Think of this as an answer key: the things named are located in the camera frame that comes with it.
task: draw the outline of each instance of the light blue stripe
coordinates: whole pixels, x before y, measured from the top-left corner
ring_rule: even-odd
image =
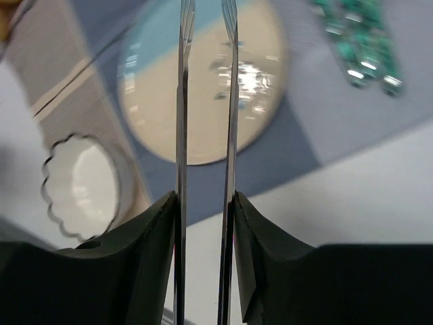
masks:
[[[238,0],[238,9],[248,3],[251,0]],[[144,8],[127,37],[128,49],[123,53],[122,62],[127,62],[130,58],[131,63],[124,67],[123,73],[146,69],[179,44],[180,10],[180,0],[154,1]],[[201,30],[221,18],[220,0],[196,0],[194,38]]]

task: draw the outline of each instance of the metal tool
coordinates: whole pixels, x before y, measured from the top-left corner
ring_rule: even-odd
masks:
[[[218,296],[218,325],[230,324],[231,269],[233,256],[233,227],[235,195],[235,164],[237,147],[237,114],[239,104],[239,41],[237,37],[237,8],[235,0],[222,0],[225,28],[232,47],[229,130],[227,132],[227,164],[225,167],[225,194],[223,211],[223,235]]]
[[[191,50],[195,0],[182,0],[179,29],[179,65],[176,117],[176,193],[179,214],[175,221],[175,295],[173,313],[175,325],[185,322],[185,245],[187,227],[187,130],[188,130],[188,58]]]

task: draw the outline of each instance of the blue mat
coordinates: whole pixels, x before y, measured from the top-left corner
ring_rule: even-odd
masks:
[[[70,1],[138,153],[148,190],[154,200],[158,199],[174,189],[175,166],[134,139],[120,112],[116,88],[120,36],[147,1],[111,1],[109,6],[102,6],[98,0]],[[406,94],[391,99],[377,83],[363,90],[348,85],[310,11],[309,1],[269,1],[281,18],[290,45],[291,92],[287,90],[269,128],[238,156],[238,190],[247,196],[270,190],[433,116],[433,66],[429,63],[433,44],[426,42],[433,27],[431,2],[383,1],[407,82]],[[224,162],[188,167],[189,224],[222,211],[224,174]]]

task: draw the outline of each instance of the metal blade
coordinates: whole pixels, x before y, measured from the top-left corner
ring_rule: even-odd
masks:
[[[235,0],[222,0],[223,17],[227,35],[233,50],[231,63],[229,128],[227,133],[227,164],[225,169],[225,195],[223,211],[223,235],[218,296],[218,325],[230,324],[231,270],[233,258],[233,228],[235,195],[235,164],[237,148],[237,115],[239,104],[239,47],[237,35],[237,9]]]
[[[175,296],[174,324],[185,323],[185,249],[187,227],[187,130],[188,58],[195,23],[195,0],[182,0],[179,27],[179,66],[176,116],[176,193],[179,214],[175,220]]]

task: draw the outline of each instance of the scalloped white lid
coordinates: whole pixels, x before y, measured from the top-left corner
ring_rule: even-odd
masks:
[[[47,163],[45,193],[51,212],[69,234],[82,239],[104,233],[117,214],[119,180],[116,166],[91,137],[60,142]]]

